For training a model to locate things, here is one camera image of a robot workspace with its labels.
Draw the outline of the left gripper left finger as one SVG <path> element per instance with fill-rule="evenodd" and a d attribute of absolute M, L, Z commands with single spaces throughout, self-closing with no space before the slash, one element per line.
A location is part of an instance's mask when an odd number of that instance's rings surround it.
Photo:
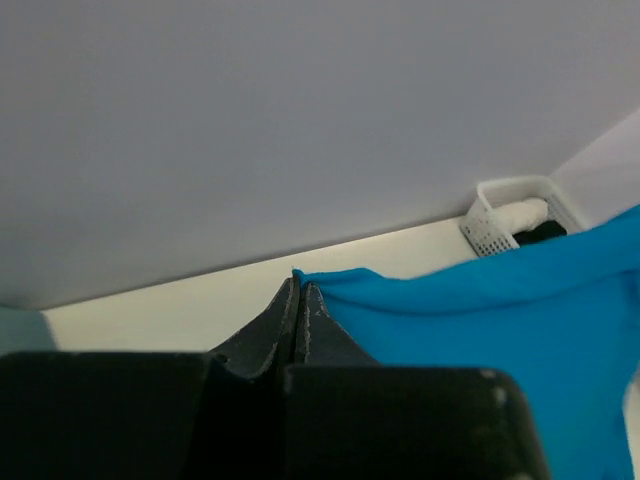
<path fill-rule="evenodd" d="M 5 479 L 273 479 L 300 300 L 207 352 L 20 352 L 1 360 Z"/>

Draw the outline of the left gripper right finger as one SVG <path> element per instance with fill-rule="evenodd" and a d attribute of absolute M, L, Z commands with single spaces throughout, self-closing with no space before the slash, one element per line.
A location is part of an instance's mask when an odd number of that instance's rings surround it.
<path fill-rule="evenodd" d="M 300 300 L 283 377 L 286 479 L 544 479 L 524 393 L 494 368 L 389 367 Z"/>

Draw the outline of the bright blue t-shirt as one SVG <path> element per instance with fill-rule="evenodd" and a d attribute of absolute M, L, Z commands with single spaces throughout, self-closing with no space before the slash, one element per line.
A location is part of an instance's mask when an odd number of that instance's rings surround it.
<path fill-rule="evenodd" d="M 639 212 L 413 279 L 301 273 L 386 365 L 489 367 L 533 411 L 556 479 L 630 479 L 623 401 L 639 365 Z"/>

